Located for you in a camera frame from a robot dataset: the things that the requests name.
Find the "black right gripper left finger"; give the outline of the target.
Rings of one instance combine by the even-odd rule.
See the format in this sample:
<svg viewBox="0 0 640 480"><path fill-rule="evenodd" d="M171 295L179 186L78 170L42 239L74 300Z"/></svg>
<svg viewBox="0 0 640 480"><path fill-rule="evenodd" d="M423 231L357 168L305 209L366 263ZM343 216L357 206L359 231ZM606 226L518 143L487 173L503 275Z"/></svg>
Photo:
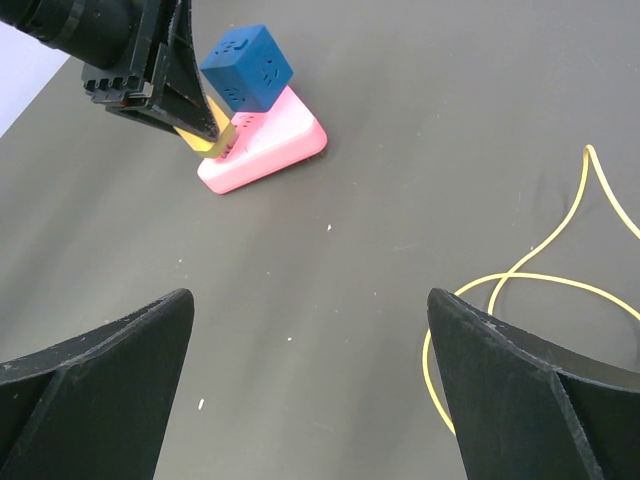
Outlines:
<svg viewBox="0 0 640 480"><path fill-rule="evenodd" d="M2 478L153 478L193 321L177 289L2 363Z"/></svg>

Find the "blue cube socket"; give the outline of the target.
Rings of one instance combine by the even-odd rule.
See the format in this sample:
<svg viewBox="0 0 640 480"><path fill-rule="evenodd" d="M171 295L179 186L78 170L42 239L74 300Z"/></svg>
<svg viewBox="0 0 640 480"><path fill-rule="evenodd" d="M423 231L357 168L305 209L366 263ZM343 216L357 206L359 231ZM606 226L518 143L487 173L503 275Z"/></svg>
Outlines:
<svg viewBox="0 0 640 480"><path fill-rule="evenodd" d="M269 111L293 77L293 70L263 24L227 31L200 71L234 112Z"/></svg>

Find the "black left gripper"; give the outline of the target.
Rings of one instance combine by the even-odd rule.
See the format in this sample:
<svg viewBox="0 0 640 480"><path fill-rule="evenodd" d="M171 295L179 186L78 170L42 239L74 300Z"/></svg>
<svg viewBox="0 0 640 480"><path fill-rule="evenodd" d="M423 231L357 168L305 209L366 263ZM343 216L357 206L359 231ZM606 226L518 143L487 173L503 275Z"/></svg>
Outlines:
<svg viewBox="0 0 640 480"><path fill-rule="evenodd" d="M190 1L132 1L130 37L115 63L85 65L86 94L106 111L146 125L169 125L215 142L219 127L204 93Z"/></svg>

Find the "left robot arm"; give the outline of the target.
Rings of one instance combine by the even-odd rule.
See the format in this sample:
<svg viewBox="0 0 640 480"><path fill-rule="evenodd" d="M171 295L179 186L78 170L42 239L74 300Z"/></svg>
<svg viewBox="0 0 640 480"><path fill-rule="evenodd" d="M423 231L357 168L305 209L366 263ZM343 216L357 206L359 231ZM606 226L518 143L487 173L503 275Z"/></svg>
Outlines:
<svg viewBox="0 0 640 480"><path fill-rule="evenodd" d="M1 21L82 61L85 92L107 112L218 140L196 62L191 1L4 1Z"/></svg>

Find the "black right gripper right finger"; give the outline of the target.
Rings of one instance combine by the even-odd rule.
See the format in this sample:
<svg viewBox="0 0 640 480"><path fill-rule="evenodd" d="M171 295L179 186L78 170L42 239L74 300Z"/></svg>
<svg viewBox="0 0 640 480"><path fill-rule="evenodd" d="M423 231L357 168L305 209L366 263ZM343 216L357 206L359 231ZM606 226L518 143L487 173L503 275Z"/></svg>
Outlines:
<svg viewBox="0 0 640 480"><path fill-rule="evenodd" d="M427 317L470 479L636 479L639 375L439 288Z"/></svg>

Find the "pink triangular power strip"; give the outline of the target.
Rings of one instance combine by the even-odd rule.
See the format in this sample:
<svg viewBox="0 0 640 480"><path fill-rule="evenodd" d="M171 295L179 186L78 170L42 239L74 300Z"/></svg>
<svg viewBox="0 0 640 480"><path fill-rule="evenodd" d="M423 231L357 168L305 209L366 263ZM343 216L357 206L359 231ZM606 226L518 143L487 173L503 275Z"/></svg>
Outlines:
<svg viewBox="0 0 640 480"><path fill-rule="evenodd" d="M204 159L200 180L214 193L226 194L308 159L326 147L322 125L291 87L264 113L238 112L236 137L216 158Z"/></svg>

